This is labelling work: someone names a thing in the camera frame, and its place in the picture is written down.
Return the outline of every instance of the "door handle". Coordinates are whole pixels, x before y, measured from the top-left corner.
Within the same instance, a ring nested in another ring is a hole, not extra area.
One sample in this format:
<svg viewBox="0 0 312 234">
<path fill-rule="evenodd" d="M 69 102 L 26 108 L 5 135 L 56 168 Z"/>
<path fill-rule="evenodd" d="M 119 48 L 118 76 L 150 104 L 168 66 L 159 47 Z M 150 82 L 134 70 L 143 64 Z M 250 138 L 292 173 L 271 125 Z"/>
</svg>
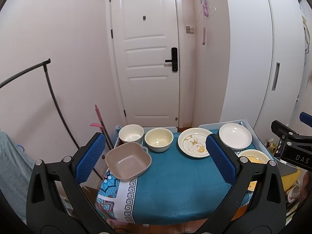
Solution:
<svg viewBox="0 0 312 234">
<path fill-rule="evenodd" d="M 171 60 L 165 60 L 165 62 L 172 63 L 172 72 L 177 72 L 177 48 L 171 48 Z"/>
<path fill-rule="evenodd" d="M 277 79 L 278 79 L 278 74 L 280 72 L 280 63 L 276 63 L 276 68 L 275 68 L 275 75 L 274 75 L 274 80 L 273 80 L 273 85 L 272 85 L 272 90 L 276 89 L 276 84 L 277 84 Z"/>
</svg>

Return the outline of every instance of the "black door handle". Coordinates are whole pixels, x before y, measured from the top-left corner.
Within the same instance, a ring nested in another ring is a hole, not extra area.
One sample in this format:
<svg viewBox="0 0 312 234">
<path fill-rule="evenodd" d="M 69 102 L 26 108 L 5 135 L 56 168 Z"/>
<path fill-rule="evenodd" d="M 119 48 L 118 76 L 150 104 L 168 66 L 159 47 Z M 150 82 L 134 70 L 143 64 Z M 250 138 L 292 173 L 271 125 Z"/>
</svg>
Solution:
<svg viewBox="0 0 312 234">
<path fill-rule="evenodd" d="M 177 48 L 171 48 L 171 60 L 165 60 L 165 62 L 172 63 L 172 72 L 177 72 Z"/>
</svg>

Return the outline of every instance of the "greek key pattern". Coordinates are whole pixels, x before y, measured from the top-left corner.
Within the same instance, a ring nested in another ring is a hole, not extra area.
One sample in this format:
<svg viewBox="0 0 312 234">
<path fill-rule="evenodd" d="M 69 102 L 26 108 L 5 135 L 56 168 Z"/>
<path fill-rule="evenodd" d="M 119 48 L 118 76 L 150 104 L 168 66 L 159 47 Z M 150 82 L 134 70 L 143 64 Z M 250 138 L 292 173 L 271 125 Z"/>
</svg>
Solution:
<svg viewBox="0 0 312 234">
<path fill-rule="evenodd" d="M 133 205 L 135 201 L 135 190 L 136 190 L 137 180 L 138 178 L 136 177 L 133 180 L 131 180 L 129 183 L 126 205 L 124 207 L 124 216 L 128 223 L 135 223 L 132 212 L 133 212 Z"/>
</svg>

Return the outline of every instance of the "white deep plate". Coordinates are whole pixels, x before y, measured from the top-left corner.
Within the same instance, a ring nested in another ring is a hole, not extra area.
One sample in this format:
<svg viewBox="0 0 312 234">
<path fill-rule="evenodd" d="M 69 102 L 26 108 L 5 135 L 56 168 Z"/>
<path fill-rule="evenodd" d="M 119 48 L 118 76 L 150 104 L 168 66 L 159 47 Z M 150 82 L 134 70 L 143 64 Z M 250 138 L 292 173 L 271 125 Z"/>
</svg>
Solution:
<svg viewBox="0 0 312 234">
<path fill-rule="evenodd" d="M 242 150 L 252 143 L 252 135 L 246 127 L 235 123 L 224 124 L 219 129 L 221 141 L 233 150 Z"/>
<path fill-rule="evenodd" d="M 206 149 L 206 138 L 212 134 L 209 130 L 201 128 L 191 128 L 183 131 L 177 143 L 180 149 L 193 158 L 204 158 L 209 156 Z"/>
</svg>

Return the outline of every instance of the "decorated plate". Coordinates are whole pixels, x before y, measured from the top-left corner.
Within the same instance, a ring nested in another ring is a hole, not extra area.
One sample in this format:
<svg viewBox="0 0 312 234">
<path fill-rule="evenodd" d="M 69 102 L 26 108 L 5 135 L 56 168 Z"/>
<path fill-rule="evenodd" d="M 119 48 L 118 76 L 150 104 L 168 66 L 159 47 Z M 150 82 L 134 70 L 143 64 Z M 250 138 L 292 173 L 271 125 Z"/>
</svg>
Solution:
<svg viewBox="0 0 312 234">
<path fill-rule="evenodd" d="M 209 130 L 202 128 L 191 128 L 183 131 L 177 142 L 180 149 L 193 158 L 205 158 L 209 156 L 206 149 L 206 138 L 212 134 Z"/>
</svg>

